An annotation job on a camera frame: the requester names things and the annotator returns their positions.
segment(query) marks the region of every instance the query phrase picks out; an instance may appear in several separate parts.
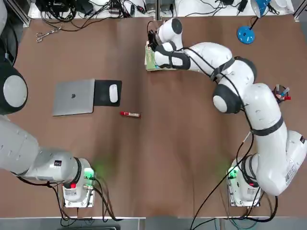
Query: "marker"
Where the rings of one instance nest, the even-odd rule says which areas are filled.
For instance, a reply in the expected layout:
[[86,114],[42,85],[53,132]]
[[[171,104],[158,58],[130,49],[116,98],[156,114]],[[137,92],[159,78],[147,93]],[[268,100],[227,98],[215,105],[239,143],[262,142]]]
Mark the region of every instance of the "marker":
[[281,97],[279,98],[279,100],[291,100],[291,97],[290,96],[286,96],[286,97]]
[[123,111],[120,112],[120,115],[132,116],[132,117],[138,117],[138,118],[141,117],[141,114],[139,114],[139,113],[130,113],[130,112],[123,112]]
[[289,87],[287,87],[280,95],[283,97],[286,93],[289,92]]

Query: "blue desk lamp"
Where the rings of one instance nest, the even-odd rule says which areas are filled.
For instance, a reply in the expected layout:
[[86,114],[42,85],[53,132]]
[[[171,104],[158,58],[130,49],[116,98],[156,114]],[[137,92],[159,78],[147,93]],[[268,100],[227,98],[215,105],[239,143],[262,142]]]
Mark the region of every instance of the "blue desk lamp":
[[259,18],[261,18],[265,12],[265,9],[267,8],[268,4],[271,0],[250,0],[250,5],[257,16],[256,20],[253,22],[251,27],[249,26],[241,26],[236,35],[240,42],[244,44],[251,44],[255,40],[255,33],[253,31],[253,27],[258,21]]

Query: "lamp base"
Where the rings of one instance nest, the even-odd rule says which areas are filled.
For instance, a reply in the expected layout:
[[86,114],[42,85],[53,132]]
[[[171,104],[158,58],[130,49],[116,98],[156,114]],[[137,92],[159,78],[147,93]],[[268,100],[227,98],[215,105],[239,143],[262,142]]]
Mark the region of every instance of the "lamp base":
[[238,31],[236,32],[236,35],[240,42],[243,44],[251,44],[255,40],[255,33],[252,29],[250,29],[249,26],[241,26]]

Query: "scissors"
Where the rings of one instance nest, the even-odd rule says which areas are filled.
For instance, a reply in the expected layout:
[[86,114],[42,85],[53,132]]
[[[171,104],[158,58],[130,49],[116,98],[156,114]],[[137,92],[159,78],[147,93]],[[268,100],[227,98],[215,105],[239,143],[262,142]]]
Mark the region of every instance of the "scissors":
[[54,28],[53,30],[51,30],[51,31],[49,31],[48,33],[45,33],[45,34],[43,34],[43,33],[37,33],[37,34],[36,34],[36,37],[37,37],[36,42],[37,42],[37,43],[42,42],[44,37],[46,37],[46,36],[48,36],[48,35],[50,35],[50,34],[53,34],[53,33],[55,33],[55,32],[58,32],[58,31],[61,30],[61,29],[62,29],[62,26],[59,27],[59,28]]

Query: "laptop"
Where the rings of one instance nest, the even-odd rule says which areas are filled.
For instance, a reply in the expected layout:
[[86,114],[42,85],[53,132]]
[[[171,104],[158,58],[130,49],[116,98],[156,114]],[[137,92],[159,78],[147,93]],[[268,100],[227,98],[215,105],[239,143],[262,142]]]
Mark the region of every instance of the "laptop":
[[53,116],[88,114],[94,107],[95,79],[60,82],[56,85]]

